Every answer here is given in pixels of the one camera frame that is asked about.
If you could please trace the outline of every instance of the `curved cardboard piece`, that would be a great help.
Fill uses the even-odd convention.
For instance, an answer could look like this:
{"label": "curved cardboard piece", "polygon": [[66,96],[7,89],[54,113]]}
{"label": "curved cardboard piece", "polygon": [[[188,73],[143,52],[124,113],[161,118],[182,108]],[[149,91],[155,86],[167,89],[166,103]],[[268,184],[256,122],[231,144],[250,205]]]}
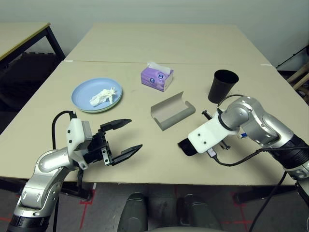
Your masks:
{"label": "curved cardboard piece", "polygon": [[182,96],[183,92],[180,92],[151,107],[151,117],[161,130],[164,131],[195,113],[195,107],[188,101],[183,102]]}

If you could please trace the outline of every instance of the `tissue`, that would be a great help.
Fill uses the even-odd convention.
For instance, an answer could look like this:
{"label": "tissue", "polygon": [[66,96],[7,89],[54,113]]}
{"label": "tissue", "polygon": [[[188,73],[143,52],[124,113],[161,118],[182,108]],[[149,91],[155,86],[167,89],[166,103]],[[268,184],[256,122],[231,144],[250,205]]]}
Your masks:
{"label": "tissue", "polygon": [[112,87],[111,89],[103,89],[100,93],[93,96],[89,102],[92,106],[97,106],[108,99],[110,101],[110,104],[112,104],[112,96],[115,94],[116,91],[114,87]]}
{"label": "tissue", "polygon": [[159,64],[154,63],[154,62],[148,62],[147,67],[161,71],[166,75],[170,74],[170,68],[169,67],[165,67],[165,66],[159,65]]}

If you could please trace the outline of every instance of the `red tape marking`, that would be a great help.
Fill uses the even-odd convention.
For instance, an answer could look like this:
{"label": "red tape marking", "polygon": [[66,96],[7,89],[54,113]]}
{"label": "red tape marking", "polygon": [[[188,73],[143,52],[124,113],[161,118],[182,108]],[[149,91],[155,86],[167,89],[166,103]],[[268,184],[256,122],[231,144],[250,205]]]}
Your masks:
{"label": "red tape marking", "polygon": [[0,217],[0,221],[8,221],[8,222],[10,222],[11,221],[11,219],[10,218],[6,218],[6,217]]}
{"label": "red tape marking", "polygon": [[221,224],[229,225],[229,224],[250,224],[252,221],[222,221]]}
{"label": "red tape marking", "polygon": [[248,226],[247,226],[247,224],[251,224],[252,221],[247,221],[247,220],[246,220],[246,217],[245,217],[245,213],[243,212],[243,208],[246,206],[246,204],[244,204],[244,203],[243,203],[243,204],[237,204],[237,203],[235,202],[235,200],[234,200],[234,195],[235,195],[234,192],[231,192],[230,195],[231,195],[231,197],[232,197],[232,199],[233,199],[233,204],[234,204],[234,206],[235,206],[235,207],[239,207],[239,209],[240,209],[240,214],[241,214],[242,221],[236,221],[236,222],[237,222],[237,224],[243,224],[244,227],[245,227],[246,232],[248,232]]}
{"label": "red tape marking", "polygon": [[88,206],[88,205],[92,205],[93,199],[94,199],[94,197],[95,197],[95,193],[96,193],[96,191],[93,189],[93,190],[92,190],[92,198],[91,198],[91,201],[89,201],[89,202],[80,201],[80,202],[79,202],[79,204],[84,204],[84,205],[85,205],[84,211],[83,211],[83,215],[82,215],[82,218],[81,218],[81,225],[80,225],[79,229],[81,229],[81,228],[83,227],[83,225],[84,225],[84,219],[85,219],[85,216],[86,216],[87,206]]}

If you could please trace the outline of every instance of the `black cable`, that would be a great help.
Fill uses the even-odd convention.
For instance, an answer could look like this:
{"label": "black cable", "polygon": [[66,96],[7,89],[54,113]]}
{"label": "black cable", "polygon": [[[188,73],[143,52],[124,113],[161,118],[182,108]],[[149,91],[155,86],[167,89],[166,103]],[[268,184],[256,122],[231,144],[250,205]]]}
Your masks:
{"label": "black cable", "polygon": [[64,115],[64,114],[69,114],[70,115],[70,119],[76,117],[76,114],[73,112],[73,111],[69,111],[69,110],[65,110],[65,111],[62,111],[60,112],[59,114],[57,114],[53,120],[53,123],[52,123],[52,141],[53,141],[53,150],[56,149],[56,136],[55,136],[55,126],[56,126],[56,122],[57,122],[57,119],[61,116],[61,115]]}
{"label": "black cable", "polygon": [[283,147],[283,148],[260,148],[258,150],[256,150],[255,152],[253,152],[252,154],[246,156],[245,158],[241,159],[240,161],[237,161],[235,163],[222,163],[218,160],[218,157],[215,155],[212,158],[220,165],[223,166],[227,166],[227,167],[232,167],[232,166],[236,166],[239,165],[249,159],[251,159],[252,157],[256,156],[257,154],[259,154],[262,151],[288,151],[288,150],[297,150],[297,149],[309,149],[309,146],[294,146],[294,147]]}
{"label": "black cable", "polygon": [[[69,114],[70,115],[70,119],[72,118],[76,118],[76,114],[73,111],[69,111],[69,110],[65,110],[60,112],[59,114],[57,114],[53,120],[52,123],[52,141],[53,141],[53,150],[56,149],[56,136],[55,136],[55,126],[56,126],[56,122],[57,119],[64,114]],[[53,223],[53,232],[56,232],[57,230],[57,218],[58,218],[58,208],[59,208],[59,197],[57,199],[56,202],[56,206],[55,206],[55,213],[54,213],[54,223]]]}
{"label": "black cable", "polygon": [[286,177],[286,172],[283,173],[283,176],[281,178],[281,180],[279,181],[279,183],[273,188],[273,190],[271,191],[271,193],[269,194],[269,196],[267,197],[267,200],[264,202],[264,204],[262,205],[261,209],[259,210],[259,212],[256,214],[251,226],[250,226],[250,229],[249,229],[249,232],[252,232],[253,228],[254,228],[254,225],[256,224],[256,221],[258,220],[259,216],[261,215],[261,213],[263,212],[263,210],[265,209],[265,207],[267,206],[268,202],[270,201],[271,197],[276,193],[278,187],[282,184],[282,182],[284,181]]}
{"label": "black cable", "polygon": [[309,45],[307,45],[306,47],[300,49],[298,52],[294,53],[292,56],[290,56],[289,58],[287,58],[284,62],[282,62],[281,64],[278,64],[276,68],[280,67],[282,64],[284,64],[285,62],[287,62],[289,59],[293,58],[294,56],[296,56],[298,53],[300,53],[302,50],[308,48]]}

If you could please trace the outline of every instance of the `white wall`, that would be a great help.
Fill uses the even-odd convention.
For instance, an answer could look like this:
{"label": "white wall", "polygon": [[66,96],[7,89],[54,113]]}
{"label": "white wall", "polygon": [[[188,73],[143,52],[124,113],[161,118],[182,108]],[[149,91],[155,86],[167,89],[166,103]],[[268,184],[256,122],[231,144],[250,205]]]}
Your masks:
{"label": "white wall", "polygon": [[[309,43],[309,0],[0,0],[0,21],[49,21],[66,54],[93,22],[235,24],[274,66]],[[51,52],[47,41],[33,49]]]}

